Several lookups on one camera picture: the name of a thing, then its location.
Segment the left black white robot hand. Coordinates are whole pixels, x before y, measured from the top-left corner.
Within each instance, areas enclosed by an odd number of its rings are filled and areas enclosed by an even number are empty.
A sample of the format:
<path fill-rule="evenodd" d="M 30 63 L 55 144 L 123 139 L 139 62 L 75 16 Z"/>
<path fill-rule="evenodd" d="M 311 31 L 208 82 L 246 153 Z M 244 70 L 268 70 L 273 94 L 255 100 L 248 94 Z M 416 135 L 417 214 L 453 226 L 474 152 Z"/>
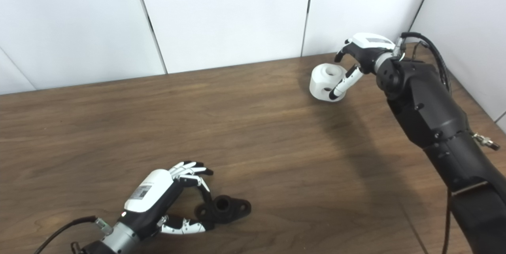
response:
<path fill-rule="evenodd" d="M 170 169 L 152 171 L 125 202 L 119 222 L 130 228 L 141 241 L 160 232 L 187 235 L 213 230 L 214 223 L 167 213 L 184 188 L 195 187 L 205 203 L 212 201 L 202 174 L 213 175 L 213 171 L 195 161 L 183 161 Z"/>

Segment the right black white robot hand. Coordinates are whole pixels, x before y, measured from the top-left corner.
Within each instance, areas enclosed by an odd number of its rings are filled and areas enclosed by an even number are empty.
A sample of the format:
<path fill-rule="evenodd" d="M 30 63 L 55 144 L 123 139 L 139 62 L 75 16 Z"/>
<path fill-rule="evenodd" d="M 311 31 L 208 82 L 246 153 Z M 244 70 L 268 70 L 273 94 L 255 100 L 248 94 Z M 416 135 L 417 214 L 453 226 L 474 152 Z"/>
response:
<path fill-rule="evenodd" d="M 356 33 L 345 40 L 343 47 L 336 53 L 335 63 L 340 63 L 345 55 L 352 56 L 357 63 L 345 73 L 344 77 L 329 92 L 331 101 L 343 97 L 346 91 L 356 84 L 363 75 L 376 72 L 378 59 L 383 55 L 392 56 L 395 45 L 384 36 L 373 33 Z"/>

